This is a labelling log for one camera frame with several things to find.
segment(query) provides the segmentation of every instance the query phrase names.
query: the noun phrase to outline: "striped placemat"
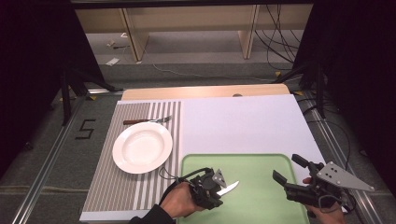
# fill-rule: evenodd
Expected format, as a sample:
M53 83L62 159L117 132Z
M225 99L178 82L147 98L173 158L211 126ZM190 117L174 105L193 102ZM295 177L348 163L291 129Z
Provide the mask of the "striped placemat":
M164 167L171 175L178 174L181 107L180 101L119 102L116 105L83 212L146 210L160 201L163 192L173 182L160 177L160 169ZM172 134L174 141L168 160L158 169L146 174L123 172L112 157L114 142L130 127L122 125L122 122L126 119L156 119L169 115L173 118L163 125Z

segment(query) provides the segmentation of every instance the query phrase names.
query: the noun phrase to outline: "fork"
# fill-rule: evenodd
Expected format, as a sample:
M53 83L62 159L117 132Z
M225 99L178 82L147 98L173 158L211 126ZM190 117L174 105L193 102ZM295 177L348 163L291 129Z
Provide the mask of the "fork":
M123 125L128 125L128 124L136 124L136 123L141 123L141 122L155 122L155 123L166 123L172 118L172 115L162 118L162 119L127 119L123 122Z

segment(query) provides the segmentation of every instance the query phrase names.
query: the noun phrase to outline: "white paper scrap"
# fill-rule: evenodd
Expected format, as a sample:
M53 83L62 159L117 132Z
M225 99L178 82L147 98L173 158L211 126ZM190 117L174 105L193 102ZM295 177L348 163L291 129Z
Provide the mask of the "white paper scrap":
M112 60L108 61L108 63L106 63L108 66L113 66L113 64L119 62L120 59L118 58L113 58Z

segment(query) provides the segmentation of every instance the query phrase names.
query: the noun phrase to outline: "person's left hand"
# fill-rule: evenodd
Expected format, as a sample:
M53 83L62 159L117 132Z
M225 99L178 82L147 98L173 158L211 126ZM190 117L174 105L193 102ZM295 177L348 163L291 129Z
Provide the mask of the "person's left hand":
M194 203L187 182L182 182L172 189L163 200L161 208L171 218L187 217L196 211L204 210L203 207Z

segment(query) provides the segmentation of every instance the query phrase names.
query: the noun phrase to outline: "black sleeve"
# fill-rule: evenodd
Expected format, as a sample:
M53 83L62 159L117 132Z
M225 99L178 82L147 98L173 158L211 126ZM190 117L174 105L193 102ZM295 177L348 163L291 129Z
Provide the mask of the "black sleeve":
M173 219L169 217L169 215L163 211L163 209L158 205L154 204L151 210L148 213L140 218L140 217L133 217L129 224L172 224Z

